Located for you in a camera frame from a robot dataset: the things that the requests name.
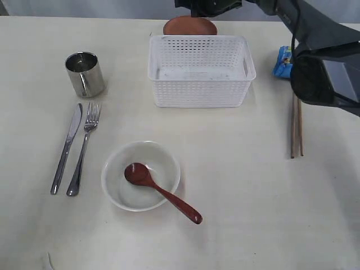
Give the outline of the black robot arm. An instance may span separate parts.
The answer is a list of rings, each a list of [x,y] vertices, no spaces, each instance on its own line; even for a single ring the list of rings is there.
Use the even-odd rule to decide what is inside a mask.
[[[254,1],[292,33],[290,83],[309,105],[359,115],[359,31],[327,17],[307,1]]]

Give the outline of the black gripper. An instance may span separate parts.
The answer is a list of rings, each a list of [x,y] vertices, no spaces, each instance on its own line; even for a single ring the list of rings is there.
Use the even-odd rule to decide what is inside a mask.
[[[191,17],[216,17],[242,7],[242,0],[175,0],[174,5],[190,10]]]

